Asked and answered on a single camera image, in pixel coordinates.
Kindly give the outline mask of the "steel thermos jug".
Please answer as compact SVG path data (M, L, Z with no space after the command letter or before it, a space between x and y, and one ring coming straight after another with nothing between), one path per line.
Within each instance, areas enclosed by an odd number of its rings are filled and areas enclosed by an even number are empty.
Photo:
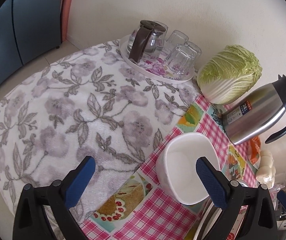
M286 112L286 76L257 88L222 117L225 133L234 145L240 145L272 128ZM286 135L286 126L270 135L272 143Z

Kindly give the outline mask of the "orange snack packet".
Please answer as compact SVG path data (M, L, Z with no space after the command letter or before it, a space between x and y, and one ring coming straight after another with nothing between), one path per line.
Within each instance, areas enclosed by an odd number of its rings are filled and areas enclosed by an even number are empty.
M247 158L252 165L255 165L260 159L260 147L261 142L259 136L250 139Z

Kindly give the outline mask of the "pink board by fridge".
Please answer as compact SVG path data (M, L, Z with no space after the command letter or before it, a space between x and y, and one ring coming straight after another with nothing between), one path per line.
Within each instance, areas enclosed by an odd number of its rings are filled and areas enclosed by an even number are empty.
M62 0L61 6L61 40L64 42L67 39L68 21L72 0Z

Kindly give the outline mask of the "napa cabbage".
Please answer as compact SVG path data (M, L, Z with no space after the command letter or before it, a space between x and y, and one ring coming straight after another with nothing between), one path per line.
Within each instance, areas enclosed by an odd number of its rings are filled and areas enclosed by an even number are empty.
M263 68L254 53L241 45L226 46L196 74L202 95L212 104L227 105L249 91Z

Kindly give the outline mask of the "floral round tray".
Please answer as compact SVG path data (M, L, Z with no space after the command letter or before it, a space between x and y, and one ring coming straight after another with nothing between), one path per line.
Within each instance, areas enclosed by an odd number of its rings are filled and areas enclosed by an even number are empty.
M186 75L178 75L163 64L162 57L143 57L136 64L130 61L127 45L130 35L127 35L119 40L119 51L124 61L134 70L145 75L146 77L170 84L185 83L195 77L194 70L190 70Z

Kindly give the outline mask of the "bag of white buns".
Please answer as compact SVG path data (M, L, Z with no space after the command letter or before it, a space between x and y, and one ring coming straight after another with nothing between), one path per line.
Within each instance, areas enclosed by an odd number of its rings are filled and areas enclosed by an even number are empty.
M260 152L259 168L256 172L256 180L260 184L265 184L268 189L274 187L276 168L274 166L274 159L270 151L262 150Z

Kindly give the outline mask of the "small white square bowl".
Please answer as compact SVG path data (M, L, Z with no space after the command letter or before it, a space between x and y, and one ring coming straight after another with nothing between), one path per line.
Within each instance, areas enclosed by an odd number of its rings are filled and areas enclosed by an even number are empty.
M208 197L196 173L200 157L221 170L210 140L202 133L189 132L170 140L157 158L155 170L161 188L182 204L194 205Z

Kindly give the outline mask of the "upturned drinking glass back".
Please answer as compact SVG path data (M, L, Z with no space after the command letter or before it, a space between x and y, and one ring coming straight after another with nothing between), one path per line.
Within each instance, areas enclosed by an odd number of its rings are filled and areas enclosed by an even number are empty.
M189 37L179 30L174 30L165 41L161 55L167 56L178 44L184 44Z

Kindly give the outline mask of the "upturned drinking glass front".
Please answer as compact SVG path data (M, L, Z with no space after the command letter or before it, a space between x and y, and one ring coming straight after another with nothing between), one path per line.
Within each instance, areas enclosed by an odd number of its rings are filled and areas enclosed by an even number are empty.
M187 45L178 44L164 59L164 65L177 75L185 75L196 59L196 52Z

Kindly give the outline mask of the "floral grey white cloth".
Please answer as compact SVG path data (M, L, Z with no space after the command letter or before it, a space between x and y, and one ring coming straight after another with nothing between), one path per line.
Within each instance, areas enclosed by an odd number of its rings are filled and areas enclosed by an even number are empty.
M129 67L118 41L75 52L0 100L0 193L15 213L25 184L63 179L87 155L95 174L72 208L81 223L157 148L198 95Z

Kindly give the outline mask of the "upturned drinking glass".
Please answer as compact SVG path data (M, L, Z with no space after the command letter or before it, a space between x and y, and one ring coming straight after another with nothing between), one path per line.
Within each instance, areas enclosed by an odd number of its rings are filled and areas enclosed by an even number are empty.
M189 37L179 30L174 30L165 41L161 55L167 56L178 44L184 44Z
M193 64L195 64L196 61L202 55L202 50L191 41L187 41L183 45L191 51L192 58L193 58Z
M185 75L196 59L196 52L187 45L178 44L164 59L164 65L177 75Z

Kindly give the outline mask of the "large steel basin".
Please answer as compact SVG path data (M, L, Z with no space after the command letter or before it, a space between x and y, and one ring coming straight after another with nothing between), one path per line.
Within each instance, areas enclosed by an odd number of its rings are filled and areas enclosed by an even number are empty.
M216 207L214 205L214 203L211 200L211 197L209 197L209 200L210 202L207 208L205 209L202 219L200 220L200 223L194 234L194 237L193 237L194 240L204 239L206 234L210 231L212 226L214 226L214 223L218 220L222 212L221 208ZM232 226L232 229L227 236L227 240L236 239L236 235L238 231L240 230L240 226L243 222L246 210L247 210L247 206L242 206L240 208L236 221L234 222L234 225Z

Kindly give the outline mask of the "pink checkered tablecloth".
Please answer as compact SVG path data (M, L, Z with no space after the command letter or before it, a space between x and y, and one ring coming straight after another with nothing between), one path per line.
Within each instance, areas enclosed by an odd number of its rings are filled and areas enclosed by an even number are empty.
M89 239L196 239L211 201L195 165L200 157L229 180L257 185L249 143L232 145L219 113L203 96L130 179L81 226Z

